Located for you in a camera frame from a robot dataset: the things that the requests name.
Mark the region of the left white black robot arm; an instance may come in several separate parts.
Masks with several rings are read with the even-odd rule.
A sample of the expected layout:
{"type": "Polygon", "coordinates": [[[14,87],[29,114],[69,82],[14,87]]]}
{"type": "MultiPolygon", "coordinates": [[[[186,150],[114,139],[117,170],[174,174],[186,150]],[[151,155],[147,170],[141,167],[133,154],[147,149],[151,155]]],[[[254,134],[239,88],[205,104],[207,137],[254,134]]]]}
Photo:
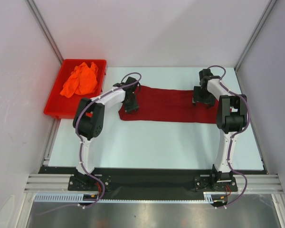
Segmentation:
{"type": "Polygon", "coordinates": [[[80,100],[73,127],[79,138],[79,161],[76,169],[82,174],[78,184],[83,189],[90,190],[95,185],[95,178],[91,176],[95,161],[90,146],[103,130],[105,111],[119,103],[123,105],[126,113],[138,111],[135,91],[140,89],[141,78],[142,75],[137,72],[129,73],[104,94],[80,100]]]}

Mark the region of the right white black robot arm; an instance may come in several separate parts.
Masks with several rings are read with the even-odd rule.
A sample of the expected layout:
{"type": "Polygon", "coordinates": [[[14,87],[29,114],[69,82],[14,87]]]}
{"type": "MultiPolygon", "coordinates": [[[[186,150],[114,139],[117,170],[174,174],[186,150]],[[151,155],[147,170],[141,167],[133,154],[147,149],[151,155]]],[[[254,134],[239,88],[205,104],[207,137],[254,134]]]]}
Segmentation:
{"type": "Polygon", "coordinates": [[[218,102],[216,125],[220,140],[209,184],[214,190],[222,190],[235,173],[232,158],[237,138],[250,123],[247,97],[224,85],[223,77],[213,75],[210,67],[199,72],[199,79],[199,85],[193,88],[192,103],[204,104],[210,108],[218,102]]]}

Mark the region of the dark red t shirt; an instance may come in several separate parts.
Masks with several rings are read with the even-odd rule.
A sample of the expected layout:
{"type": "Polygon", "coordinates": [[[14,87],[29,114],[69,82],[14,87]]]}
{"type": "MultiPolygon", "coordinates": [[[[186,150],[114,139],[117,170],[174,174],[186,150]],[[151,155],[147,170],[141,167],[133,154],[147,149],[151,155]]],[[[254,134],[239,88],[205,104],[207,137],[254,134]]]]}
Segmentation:
{"type": "Polygon", "coordinates": [[[137,111],[127,113],[124,106],[119,110],[123,121],[158,121],[180,123],[215,124],[219,101],[213,107],[192,103],[192,90],[159,89],[141,86],[136,89],[139,105],[137,111]]]}

